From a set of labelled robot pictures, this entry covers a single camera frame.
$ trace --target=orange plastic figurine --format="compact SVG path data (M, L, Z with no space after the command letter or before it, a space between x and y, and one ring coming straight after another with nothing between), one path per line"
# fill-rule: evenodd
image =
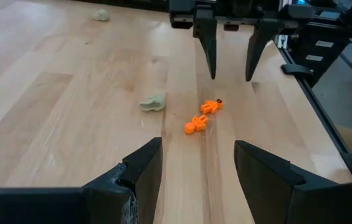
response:
M184 131L186 134L192 134L195 131L203 131L206 129L206 123L209 121L209 118L205 115L195 116L192 122L188 122L185 125Z
M224 105L224 102L220 99L206 100L205 103L201 106L201 111L203 114L215 113L217 110L221 109Z

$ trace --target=wood grain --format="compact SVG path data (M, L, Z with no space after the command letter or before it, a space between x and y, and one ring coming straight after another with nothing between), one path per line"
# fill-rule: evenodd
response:
M168 15L96 4L14 1L0 5L0 186L80 186L156 136L163 172L155 223L253 223L235 170L245 140L339 183L352 176L285 63L269 43L251 82L246 51L253 27L217 33L210 79L191 30ZM148 95L164 111L144 113ZM220 98L205 131L184 124Z

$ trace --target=orange toy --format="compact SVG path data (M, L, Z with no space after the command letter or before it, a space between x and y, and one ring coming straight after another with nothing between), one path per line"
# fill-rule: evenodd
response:
M195 131L203 131L206 129L206 123L209 121L209 118L205 115L195 116L192 122L188 122L185 125L184 131L186 134L192 134Z
M205 103L201 106L201 111L203 114L215 113L217 110L221 109L224 105L224 102L220 99L206 100Z

